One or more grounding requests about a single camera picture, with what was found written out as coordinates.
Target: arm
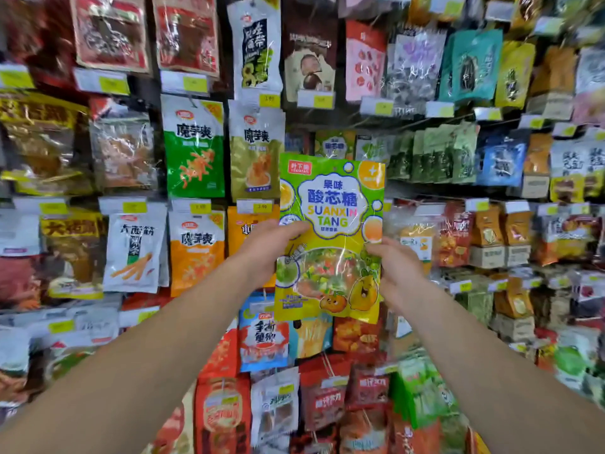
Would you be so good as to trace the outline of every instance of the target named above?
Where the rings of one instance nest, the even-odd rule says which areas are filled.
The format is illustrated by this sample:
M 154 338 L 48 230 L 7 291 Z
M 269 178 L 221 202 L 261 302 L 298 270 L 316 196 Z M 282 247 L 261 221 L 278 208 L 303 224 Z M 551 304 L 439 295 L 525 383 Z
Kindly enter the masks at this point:
M 474 429 L 493 454 L 598 452 L 605 414 L 511 351 L 422 275 L 396 241 L 368 246 L 383 258 L 381 293 L 410 322 Z
M 241 249 L 102 347 L 0 431 L 3 454 L 140 453 L 196 380 L 246 297 L 306 223 L 256 226 Z

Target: right arm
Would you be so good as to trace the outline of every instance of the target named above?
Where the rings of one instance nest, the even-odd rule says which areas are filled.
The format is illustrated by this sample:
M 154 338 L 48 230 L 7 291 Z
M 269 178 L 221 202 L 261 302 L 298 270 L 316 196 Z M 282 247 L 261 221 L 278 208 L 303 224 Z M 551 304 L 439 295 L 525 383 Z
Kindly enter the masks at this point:
M 404 315 L 493 454 L 599 452 L 605 413 L 502 341 L 422 274 L 416 254 L 388 238 L 381 293 Z

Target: pink snack bag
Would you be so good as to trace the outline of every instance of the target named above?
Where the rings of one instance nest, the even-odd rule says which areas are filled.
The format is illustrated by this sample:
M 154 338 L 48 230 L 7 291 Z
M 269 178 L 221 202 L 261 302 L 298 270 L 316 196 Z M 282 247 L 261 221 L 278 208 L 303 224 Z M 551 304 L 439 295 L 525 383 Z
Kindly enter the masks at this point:
M 380 97 L 387 37 L 380 30 L 347 20 L 347 101 Z

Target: lemon cartoon character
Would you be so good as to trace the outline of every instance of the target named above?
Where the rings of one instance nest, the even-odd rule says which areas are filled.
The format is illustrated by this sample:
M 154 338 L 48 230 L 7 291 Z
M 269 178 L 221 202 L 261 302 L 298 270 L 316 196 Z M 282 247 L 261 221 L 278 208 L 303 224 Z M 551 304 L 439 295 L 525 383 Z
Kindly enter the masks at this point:
M 351 290 L 349 304 L 356 311 L 369 311 L 378 300 L 378 285 L 371 275 L 360 278 Z
M 331 313 L 343 312 L 346 306 L 347 299 L 337 294 L 326 295 L 320 301 L 320 307 Z

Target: forearm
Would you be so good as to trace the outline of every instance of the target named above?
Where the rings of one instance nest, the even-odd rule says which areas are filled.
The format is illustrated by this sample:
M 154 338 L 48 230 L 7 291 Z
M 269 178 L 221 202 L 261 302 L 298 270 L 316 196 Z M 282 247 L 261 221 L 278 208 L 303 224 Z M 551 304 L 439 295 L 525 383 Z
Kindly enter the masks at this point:
M 255 288 L 243 267 L 228 259 L 55 383 L 0 432 L 3 454 L 141 452 Z
M 511 351 L 432 282 L 403 293 L 402 313 L 494 454 L 602 449 L 605 415 L 596 406 Z

